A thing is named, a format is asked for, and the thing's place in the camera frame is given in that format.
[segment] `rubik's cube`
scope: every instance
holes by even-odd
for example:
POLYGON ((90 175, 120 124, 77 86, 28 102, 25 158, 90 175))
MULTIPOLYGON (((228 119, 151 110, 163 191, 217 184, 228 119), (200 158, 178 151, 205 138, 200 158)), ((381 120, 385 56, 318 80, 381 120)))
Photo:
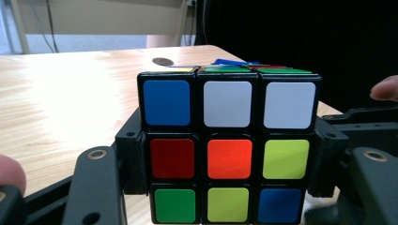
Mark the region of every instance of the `rubik's cube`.
POLYGON ((137 82, 154 223, 300 223, 319 75, 210 65, 137 82))

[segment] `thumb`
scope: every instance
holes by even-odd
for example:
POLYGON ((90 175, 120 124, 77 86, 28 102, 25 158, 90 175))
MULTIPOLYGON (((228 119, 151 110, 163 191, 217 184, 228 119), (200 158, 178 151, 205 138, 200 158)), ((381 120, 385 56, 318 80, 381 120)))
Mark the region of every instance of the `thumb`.
POLYGON ((24 195, 26 177, 20 163, 10 157, 0 155, 0 186, 15 186, 24 195))
POLYGON ((370 97, 374 100, 398 101, 398 75, 390 76, 377 83, 372 88, 370 97))

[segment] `wooden table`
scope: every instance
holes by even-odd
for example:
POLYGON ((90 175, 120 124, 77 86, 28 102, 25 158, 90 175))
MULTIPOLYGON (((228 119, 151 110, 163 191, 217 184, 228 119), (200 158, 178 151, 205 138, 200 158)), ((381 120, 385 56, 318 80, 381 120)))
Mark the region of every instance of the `wooden table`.
MULTIPOLYGON (((0 56, 0 154, 18 160, 25 195, 73 174, 86 149, 110 145, 138 107, 136 76, 175 65, 238 60, 214 46, 0 56)), ((339 113, 320 103, 318 115, 339 113)), ((130 224, 151 224, 149 199, 127 196, 130 224)))

